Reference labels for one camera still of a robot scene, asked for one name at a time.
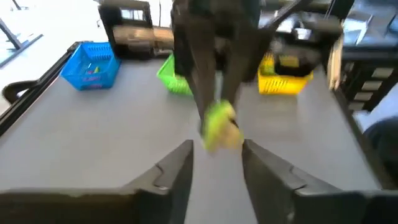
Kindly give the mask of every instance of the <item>yellow basket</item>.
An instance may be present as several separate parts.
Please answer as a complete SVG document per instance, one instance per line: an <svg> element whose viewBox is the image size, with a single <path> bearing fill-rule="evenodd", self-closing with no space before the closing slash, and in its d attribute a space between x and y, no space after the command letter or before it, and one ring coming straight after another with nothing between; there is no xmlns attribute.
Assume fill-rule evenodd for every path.
<svg viewBox="0 0 398 224"><path fill-rule="evenodd" d="M276 74L272 55L264 56L257 75L260 94L296 95L313 79L313 72L306 77L291 77Z"/></svg>

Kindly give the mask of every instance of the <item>blue basket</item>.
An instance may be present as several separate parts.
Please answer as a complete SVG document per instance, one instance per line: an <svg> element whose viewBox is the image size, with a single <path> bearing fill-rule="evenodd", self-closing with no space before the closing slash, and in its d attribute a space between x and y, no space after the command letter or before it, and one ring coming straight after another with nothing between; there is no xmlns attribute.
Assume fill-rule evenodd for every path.
<svg viewBox="0 0 398 224"><path fill-rule="evenodd" d="M60 75L77 90L111 88L120 67L108 42L82 43Z"/></svg>

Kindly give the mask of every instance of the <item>gray table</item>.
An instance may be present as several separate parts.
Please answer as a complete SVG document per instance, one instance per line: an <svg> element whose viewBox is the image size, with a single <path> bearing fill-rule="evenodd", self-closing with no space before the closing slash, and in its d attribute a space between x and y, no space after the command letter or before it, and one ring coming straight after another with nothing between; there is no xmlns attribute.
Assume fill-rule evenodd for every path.
<svg viewBox="0 0 398 224"><path fill-rule="evenodd" d="M76 91L57 78L0 138L0 190L120 187L194 139L186 223L256 223L241 153L206 153L194 101L155 77L162 63L123 62L110 90ZM244 86L238 123L245 138L338 188L379 188L323 74L297 97Z"/></svg>

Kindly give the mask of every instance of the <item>white floor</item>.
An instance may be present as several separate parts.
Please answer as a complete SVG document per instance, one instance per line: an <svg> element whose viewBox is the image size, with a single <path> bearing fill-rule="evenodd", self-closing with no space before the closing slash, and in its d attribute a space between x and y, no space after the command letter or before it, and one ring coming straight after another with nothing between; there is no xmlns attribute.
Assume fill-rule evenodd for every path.
<svg viewBox="0 0 398 224"><path fill-rule="evenodd" d="M36 27L44 36L23 51L17 58L0 68L0 89L17 81L35 80L42 76L58 58L79 40L108 41L103 28L97 28L100 19L97 3L92 0L37 0L37 7L29 16L31 24L42 24ZM151 12L154 24L159 22L159 1L151 0ZM170 15L170 0L161 0L162 26L167 26ZM388 116L398 115L398 85L393 88L382 103L370 113L357 113L355 116L365 130L374 122ZM8 102L0 98L0 113L7 110Z"/></svg>

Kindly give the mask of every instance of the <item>green basket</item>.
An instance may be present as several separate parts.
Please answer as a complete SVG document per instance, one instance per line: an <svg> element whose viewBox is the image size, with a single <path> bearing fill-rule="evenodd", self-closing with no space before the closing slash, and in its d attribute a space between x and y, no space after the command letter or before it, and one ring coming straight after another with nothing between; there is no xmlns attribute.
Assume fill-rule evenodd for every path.
<svg viewBox="0 0 398 224"><path fill-rule="evenodd" d="M163 84L172 93L182 95L192 95L191 89L184 77L174 74L174 55L171 54L163 66L157 72L157 78L162 80Z"/></svg>

